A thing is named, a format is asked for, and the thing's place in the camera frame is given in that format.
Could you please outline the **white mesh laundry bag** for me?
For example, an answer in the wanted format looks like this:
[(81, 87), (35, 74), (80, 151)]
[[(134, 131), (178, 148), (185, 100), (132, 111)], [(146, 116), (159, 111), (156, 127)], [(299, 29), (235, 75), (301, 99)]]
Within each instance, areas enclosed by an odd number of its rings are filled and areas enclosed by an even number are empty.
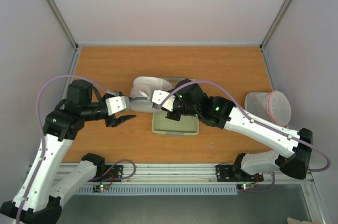
[(155, 90), (171, 90), (172, 84), (165, 79), (156, 77), (137, 77), (130, 91), (130, 108), (133, 111), (144, 113), (156, 113), (159, 110), (153, 108), (151, 102)]

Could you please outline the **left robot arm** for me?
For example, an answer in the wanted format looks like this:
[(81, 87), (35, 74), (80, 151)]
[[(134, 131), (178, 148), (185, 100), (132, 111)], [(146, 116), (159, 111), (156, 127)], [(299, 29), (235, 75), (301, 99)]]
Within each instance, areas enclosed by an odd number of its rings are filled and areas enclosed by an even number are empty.
[(46, 116), (42, 138), (35, 160), (21, 189), (13, 200), (2, 203), (1, 214), (15, 223), (57, 223), (64, 205), (87, 182), (99, 182), (98, 190), (107, 189), (113, 181), (121, 181), (123, 168), (119, 162), (105, 164), (99, 155), (88, 153), (76, 168), (60, 182), (54, 177), (85, 122), (104, 120), (106, 127), (135, 118), (116, 117), (130, 107), (131, 98), (121, 92), (101, 96), (92, 82), (79, 79), (68, 85), (67, 95)]

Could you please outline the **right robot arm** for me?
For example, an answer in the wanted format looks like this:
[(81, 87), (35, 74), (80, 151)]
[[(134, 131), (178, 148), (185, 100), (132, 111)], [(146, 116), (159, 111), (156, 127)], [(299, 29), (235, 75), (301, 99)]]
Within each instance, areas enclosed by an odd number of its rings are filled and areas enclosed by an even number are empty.
[(173, 90), (155, 91), (152, 100), (167, 111), (168, 119), (179, 121), (181, 116), (195, 116), (207, 126), (237, 132), (270, 147), (269, 152), (237, 156), (232, 171), (239, 181), (275, 171), (293, 179), (306, 178), (312, 153), (310, 130), (277, 126), (244, 110), (234, 100), (208, 96), (189, 79), (180, 81)]

